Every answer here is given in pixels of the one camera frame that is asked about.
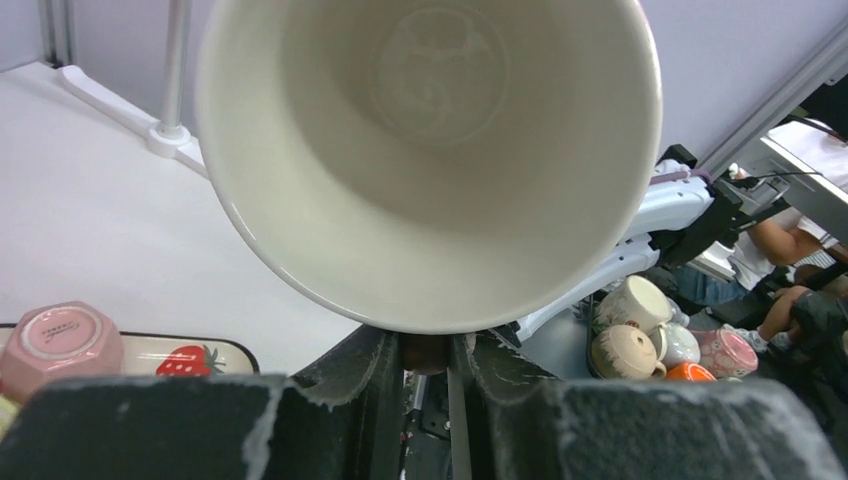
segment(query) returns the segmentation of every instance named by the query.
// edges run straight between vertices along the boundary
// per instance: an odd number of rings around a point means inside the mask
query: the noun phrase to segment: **white wall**
[[[96,80],[157,114],[167,0],[73,1],[78,63]],[[194,1],[190,78],[215,1],[236,0]],[[729,135],[848,15],[848,0],[642,0],[642,4],[663,72],[662,145],[682,143],[696,155],[706,154]],[[192,130],[193,93],[190,81],[183,120]]]
[[[848,15],[848,0],[642,0],[660,57],[662,145],[705,155]]]
[[[0,72],[43,57],[36,0],[0,0]]]

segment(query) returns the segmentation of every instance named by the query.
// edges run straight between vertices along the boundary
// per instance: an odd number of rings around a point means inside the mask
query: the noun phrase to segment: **white pole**
[[[165,60],[165,100],[162,105],[162,118],[157,127],[158,133],[169,139],[183,135],[180,107],[190,20],[191,0],[171,0],[168,14],[168,51]]]

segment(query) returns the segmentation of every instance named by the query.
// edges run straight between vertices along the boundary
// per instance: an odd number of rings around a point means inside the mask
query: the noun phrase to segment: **white table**
[[[289,373],[358,326],[268,270],[208,181],[40,64],[0,74],[0,222],[0,322],[82,300],[122,330],[235,340]]]

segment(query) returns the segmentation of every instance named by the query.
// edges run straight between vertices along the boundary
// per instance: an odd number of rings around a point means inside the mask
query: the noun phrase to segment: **person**
[[[788,350],[803,335],[803,331],[792,318],[792,307],[799,302],[804,302],[805,308],[822,317],[823,324],[827,324],[831,318],[842,321],[843,314],[839,303],[842,302],[848,306],[848,289],[843,290],[837,298],[812,291],[801,285],[781,289],[765,321],[756,330],[745,330],[730,325],[724,325],[722,328],[742,337],[757,353],[764,353],[769,343],[778,349]]]
[[[839,139],[808,125],[790,122],[769,136],[796,157],[848,192],[848,147]],[[692,303],[716,306],[748,294],[775,266],[794,265],[837,240],[794,208],[789,208],[743,232],[729,261],[736,272],[723,282],[692,267],[672,273],[677,294]]]

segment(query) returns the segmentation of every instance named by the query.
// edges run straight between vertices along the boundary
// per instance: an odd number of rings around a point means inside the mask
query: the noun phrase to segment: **pink cup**
[[[3,393],[26,401],[47,382],[121,373],[121,334],[106,315],[82,302],[33,310],[21,318],[0,355]]]
[[[716,378],[741,378],[757,370],[754,349],[735,333],[724,330],[692,331],[701,347],[701,365]]]

